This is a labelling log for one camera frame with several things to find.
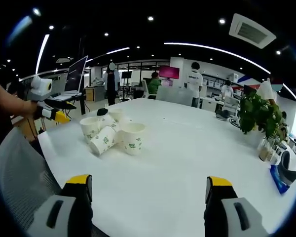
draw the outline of white shirt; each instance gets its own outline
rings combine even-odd
[[[108,89],[108,74],[104,74],[104,78],[102,79],[104,81],[104,89]],[[119,72],[117,70],[114,71],[114,80],[115,80],[115,90],[118,91],[118,83],[120,82]]]
[[[233,94],[233,89],[230,85],[223,85],[222,86],[222,96],[226,97],[229,96],[231,97]]]
[[[262,82],[257,90],[257,95],[261,96],[263,100],[274,99],[273,89],[271,86],[270,79]]]
[[[187,88],[193,91],[193,97],[199,97],[199,87],[203,85],[203,77],[198,70],[192,69],[191,72],[187,74],[186,78]]]

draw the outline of white table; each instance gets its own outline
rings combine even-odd
[[[111,237],[204,236],[209,175],[229,180],[263,216],[269,233],[296,199],[296,180],[281,196],[257,151],[241,131],[215,114],[163,101],[136,99],[113,105],[147,125],[142,154],[113,147],[100,158],[86,145],[78,121],[39,135],[46,161],[62,187],[72,176],[93,177],[92,222]],[[296,156],[290,150],[290,169]]]

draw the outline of person in green shirt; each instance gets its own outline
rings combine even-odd
[[[161,85],[161,81],[159,80],[159,73],[153,72],[151,74],[151,82],[148,85],[149,94],[157,94],[158,87]]]

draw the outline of ceiling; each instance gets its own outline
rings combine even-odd
[[[218,64],[241,71],[261,81],[268,74],[237,57],[193,46],[164,45],[164,42],[187,42],[220,48],[241,55],[271,72],[280,73],[285,84],[296,89],[296,3],[279,5],[277,1],[79,1],[20,4],[6,9],[0,6],[0,79],[14,80],[34,74],[45,34],[50,34],[39,72],[67,68],[89,55],[101,56],[87,66],[107,65],[143,59],[170,59],[173,56]],[[37,7],[41,16],[33,14]],[[266,27],[277,37],[259,49],[228,34],[234,13],[244,15]],[[226,23],[219,24],[224,18]],[[22,19],[27,27],[7,43],[7,38]],[[109,51],[129,50],[105,55]],[[72,58],[60,65],[59,58]],[[282,90],[282,96],[293,97]]]

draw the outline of pink monitor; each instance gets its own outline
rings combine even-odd
[[[168,66],[160,66],[159,76],[163,78],[179,79],[179,68],[173,68]]]

